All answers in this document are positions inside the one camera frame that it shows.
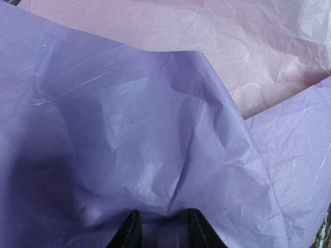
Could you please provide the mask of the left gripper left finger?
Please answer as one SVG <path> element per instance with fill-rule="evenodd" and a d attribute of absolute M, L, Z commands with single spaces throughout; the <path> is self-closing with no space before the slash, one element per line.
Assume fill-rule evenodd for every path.
<path fill-rule="evenodd" d="M 137 209 L 132 210 L 106 248 L 142 248 L 142 219 Z"/>

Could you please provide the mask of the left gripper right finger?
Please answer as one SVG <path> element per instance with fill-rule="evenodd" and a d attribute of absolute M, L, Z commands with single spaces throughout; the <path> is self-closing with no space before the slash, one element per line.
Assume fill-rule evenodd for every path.
<path fill-rule="evenodd" d="M 200 210 L 188 210 L 187 227 L 189 247 L 228 248 Z"/>

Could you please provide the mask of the pink purple wrapping paper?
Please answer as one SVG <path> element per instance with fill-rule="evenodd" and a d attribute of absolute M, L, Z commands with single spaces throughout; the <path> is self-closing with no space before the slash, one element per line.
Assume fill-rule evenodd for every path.
<path fill-rule="evenodd" d="M 330 247 L 330 1 L 1 1 L 1 247 Z"/>

